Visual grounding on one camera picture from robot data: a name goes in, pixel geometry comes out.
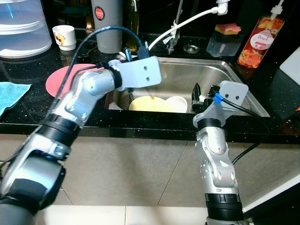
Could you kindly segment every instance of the yellow plate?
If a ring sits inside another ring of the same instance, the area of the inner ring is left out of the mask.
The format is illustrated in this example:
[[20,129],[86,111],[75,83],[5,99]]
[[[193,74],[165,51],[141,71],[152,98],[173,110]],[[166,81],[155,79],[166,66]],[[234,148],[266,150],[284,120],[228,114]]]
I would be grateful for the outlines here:
[[173,113],[173,107],[159,97],[142,96],[131,102],[129,110],[134,111],[151,111],[151,112],[169,112]]

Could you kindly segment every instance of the small white cup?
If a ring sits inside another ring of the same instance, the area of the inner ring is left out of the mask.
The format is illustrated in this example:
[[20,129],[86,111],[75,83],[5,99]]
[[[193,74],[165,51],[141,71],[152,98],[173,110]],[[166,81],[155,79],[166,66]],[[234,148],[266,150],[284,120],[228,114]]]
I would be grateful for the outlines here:
[[69,25],[59,25],[52,28],[55,41],[61,50],[70,51],[76,48],[75,30]]

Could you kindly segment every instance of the stacked plastic containers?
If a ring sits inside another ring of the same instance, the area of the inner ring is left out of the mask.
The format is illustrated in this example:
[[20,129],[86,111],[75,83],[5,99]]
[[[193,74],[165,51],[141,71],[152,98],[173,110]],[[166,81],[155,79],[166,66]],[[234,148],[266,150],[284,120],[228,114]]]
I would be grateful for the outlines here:
[[38,55],[51,44],[40,0],[0,0],[0,57]]

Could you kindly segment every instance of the pink plate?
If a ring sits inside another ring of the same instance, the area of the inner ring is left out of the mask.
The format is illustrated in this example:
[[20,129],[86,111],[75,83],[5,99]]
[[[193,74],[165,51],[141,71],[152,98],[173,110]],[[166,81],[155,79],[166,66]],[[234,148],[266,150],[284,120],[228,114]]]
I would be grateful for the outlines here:
[[[66,84],[65,84],[65,86],[62,90],[60,98],[66,92],[68,92],[70,90],[71,82],[72,82],[72,79],[73,79],[76,71],[81,69],[81,68],[91,67],[91,66],[94,66],[94,64],[75,64],[73,66],[71,74],[70,74],[69,78],[67,79],[67,82],[66,82]],[[66,75],[66,72],[67,72],[68,68],[69,68],[69,66],[60,68],[48,77],[48,79],[46,81],[46,90],[51,96],[53,96],[53,97],[56,96],[56,94],[58,92],[58,89],[60,88],[60,85],[62,83],[62,80],[64,79],[64,76]],[[89,71],[89,70],[96,71],[96,70],[100,70],[100,69],[99,68],[94,68],[94,69],[88,69],[88,70],[85,70],[85,71]]]

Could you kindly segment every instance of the faucet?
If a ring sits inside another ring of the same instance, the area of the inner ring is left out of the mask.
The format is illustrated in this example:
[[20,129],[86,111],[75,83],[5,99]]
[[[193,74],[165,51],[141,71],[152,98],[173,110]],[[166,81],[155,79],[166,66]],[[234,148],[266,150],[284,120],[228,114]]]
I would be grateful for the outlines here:
[[[177,10],[176,19],[175,19],[175,24],[178,24],[178,22],[179,22],[179,17],[180,17],[180,14],[181,14],[182,3],[183,3],[183,0],[180,0],[179,6],[178,6],[178,10]],[[167,51],[168,51],[169,55],[174,52],[174,47],[177,44],[177,41],[178,41],[178,38],[179,38],[179,31],[180,31],[180,29],[177,29],[176,33],[175,33],[175,37],[171,38],[169,40],[169,42],[168,42]]]

